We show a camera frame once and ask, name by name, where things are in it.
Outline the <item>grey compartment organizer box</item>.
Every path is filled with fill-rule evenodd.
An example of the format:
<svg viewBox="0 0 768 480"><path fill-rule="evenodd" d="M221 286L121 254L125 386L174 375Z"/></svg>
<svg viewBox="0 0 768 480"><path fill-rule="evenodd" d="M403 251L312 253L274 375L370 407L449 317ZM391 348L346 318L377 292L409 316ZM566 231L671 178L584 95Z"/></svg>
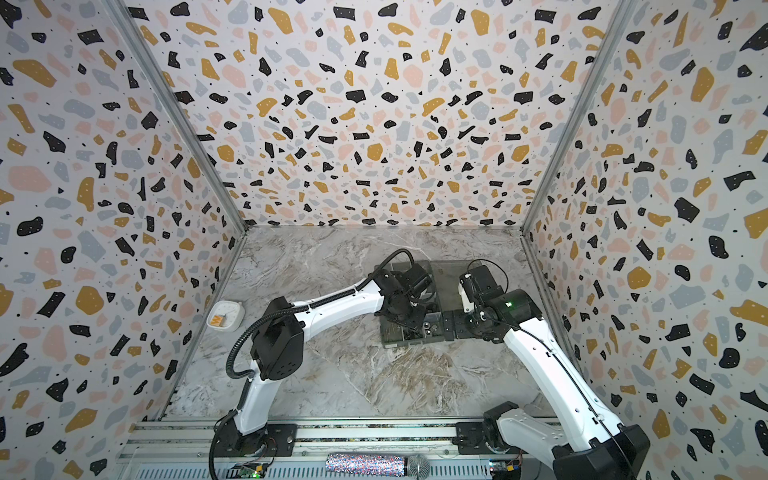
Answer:
<svg viewBox="0 0 768 480"><path fill-rule="evenodd" d="M424 323L418 330L404 329L384 318L379 321L382 346L397 348L429 343L451 342L443 337L442 313L462 310L459 295L459 277L469 268L486 265L496 282L508 291L510 286L507 272L498 264L487 259L472 260L420 260L432 278L432 284L422 294L420 302L427 306Z"/></svg>

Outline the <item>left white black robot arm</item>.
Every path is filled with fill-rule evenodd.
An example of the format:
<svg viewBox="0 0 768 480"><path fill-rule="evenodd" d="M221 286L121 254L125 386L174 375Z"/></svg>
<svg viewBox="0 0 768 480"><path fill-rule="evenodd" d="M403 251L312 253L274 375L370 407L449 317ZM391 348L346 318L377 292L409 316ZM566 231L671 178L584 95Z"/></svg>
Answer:
<svg viewBox="0 0 768 480"><path fill-rule="evenodd" d="M404 272L382 264L360 282L320 298L293 303L274 299L237 338L225 361L229 378L246 381L232 416L237 433L248 436L265 430L283 380L303 363L307 341L365 315L413 330L427 315L421 298L431 284L430 273L418 263Z"/></svg>

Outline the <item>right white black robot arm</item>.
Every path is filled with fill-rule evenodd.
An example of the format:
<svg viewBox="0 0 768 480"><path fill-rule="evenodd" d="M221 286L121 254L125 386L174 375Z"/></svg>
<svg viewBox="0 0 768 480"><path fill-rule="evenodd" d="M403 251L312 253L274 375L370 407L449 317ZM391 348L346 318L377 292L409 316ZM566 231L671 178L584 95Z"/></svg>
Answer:
<svg viewBox="0 0 768 480"><path fill-rule="evenodd" d="M627 425L592 391L558 344L549 323L522 289L504 291L480 265L459 278L469 329L504 344L536 381L559 421L553 427L513 402L483 415L483 445L527 453L558 479L635 479L650 449L638 425Z"/></svg>

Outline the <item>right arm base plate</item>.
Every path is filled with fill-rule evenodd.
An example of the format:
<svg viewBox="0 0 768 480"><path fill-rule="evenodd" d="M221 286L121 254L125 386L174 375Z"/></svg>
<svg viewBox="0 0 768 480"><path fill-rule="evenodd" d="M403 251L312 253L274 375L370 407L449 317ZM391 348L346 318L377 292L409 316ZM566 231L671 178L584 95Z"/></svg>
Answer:
<svg viewBox="0 0 768 480"><path fill-rule="evenodd" d="M503 455L511 449L486 422L458 422L455 430L452 444L461 455Z"/></svg>

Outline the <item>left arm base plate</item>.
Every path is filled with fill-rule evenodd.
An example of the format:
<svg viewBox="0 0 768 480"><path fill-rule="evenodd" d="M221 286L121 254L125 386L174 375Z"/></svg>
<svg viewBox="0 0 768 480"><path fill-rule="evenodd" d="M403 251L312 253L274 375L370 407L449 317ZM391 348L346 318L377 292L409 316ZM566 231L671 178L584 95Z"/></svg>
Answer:
<svg viewBox="0 0 768 480"><path fill-rule="evenodd" d="M241 434L233 421L220 425L212 443L214 458L290 457L294 450L298 426L286 423L267 423L251 434Z"/></svg>

